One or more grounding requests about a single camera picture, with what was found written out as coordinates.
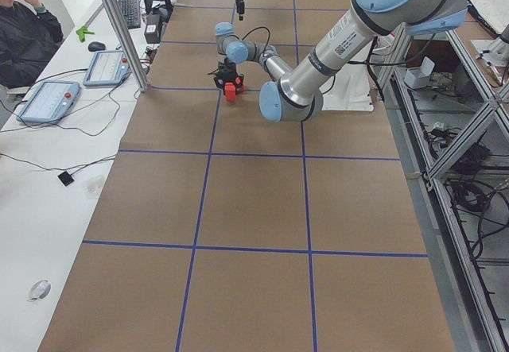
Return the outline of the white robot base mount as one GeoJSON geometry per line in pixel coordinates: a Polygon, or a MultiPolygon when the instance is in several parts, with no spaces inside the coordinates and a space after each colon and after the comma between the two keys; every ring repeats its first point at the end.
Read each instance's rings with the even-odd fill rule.
{"type": "Polygon", "coordinates": [[[364,69],[344,69],[321,87],[322,110],[373,111],[370,84],[364,69]]]}

